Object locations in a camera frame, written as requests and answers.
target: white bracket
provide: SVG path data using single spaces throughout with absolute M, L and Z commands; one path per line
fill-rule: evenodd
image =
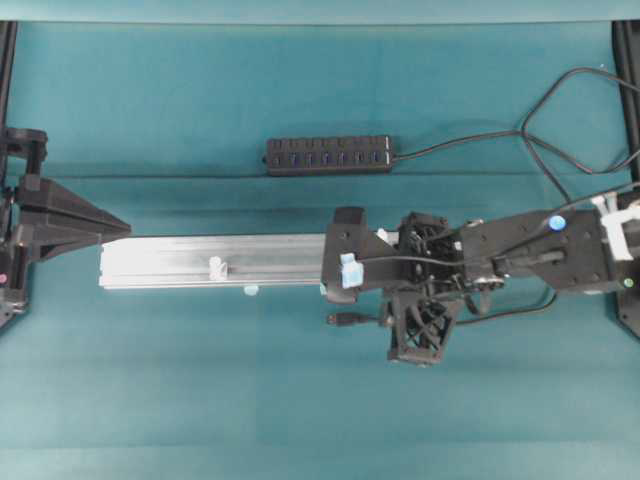
M 617 194 L 615 192 L 598 195 L 591 199 L 591 203 L 600 212 L 600 223 L 607 231 L 609 248 L 614 260 L 633 260 L 622 225 L 631 220 L 640 220 L 640 205 L 630 205 L 624 210 L 618 210 Z

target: light blue clip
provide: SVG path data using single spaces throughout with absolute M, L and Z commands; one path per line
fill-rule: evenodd
M 359 287 L 364 282 L 364 265 L 356 262 L 356 256 L 353 253 L 344 253 L 340 255 L 340 264 L 342 268 L 342 288 Z

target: black metal frame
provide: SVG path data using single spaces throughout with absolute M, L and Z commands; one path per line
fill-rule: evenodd
M 617 74 L 623 80 L 640 85 L 640 20 L 613 22 L 612 46 Z M 620 88 L 624 110 L 629 151 L 640 149 L 640 94 Z M 631 177 L 640 180 L 640 158 L 630 165 Z M 638 287 L 628 288 L 616 294 L 618 320 L 640 336 L 640 268 L 628 265 L 628 277 Z

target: cable clip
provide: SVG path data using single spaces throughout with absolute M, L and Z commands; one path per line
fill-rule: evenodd
M 359 287 L 364 283 L 364 265 L 356 261 L 354 253 L 340 255 L 342 288 Z
M 624 236 L 622 224 L 631 220 L 640 220 L 640 205 L 629 205 L 624 210 L 618 210 L 618 194 L 616 192 L 605 193 L 591 199 L 600 212 L 600 223 L 607 231 L 609 248 L 615 261 L 633 260 L 627 239 Z

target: robotic arm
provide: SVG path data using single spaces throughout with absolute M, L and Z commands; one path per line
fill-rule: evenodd
M 466 306 L 472 314 L 487 313 L 491 292 L 510 277 L 537 276 L 556 292 L 632 287 L 639 269 L 633 259 L 640 255 L 638 198 L 637 192 L 609 191 L 556 210 L 455 229 L 444 218 L 411 213 L 393 245 L 367 228 L 363 209 L 340 208 L 326 234 L 322 283 L 337 304 L 382 289 L 377 321 L 391 329 L 388 359 L 436 364 L 459 312 Z M 574 208 L 584 202 L 597 208 Z M 330 323 L 369 319 L 337 314 Z M 640 325 L 627 326 L 640 335 Z

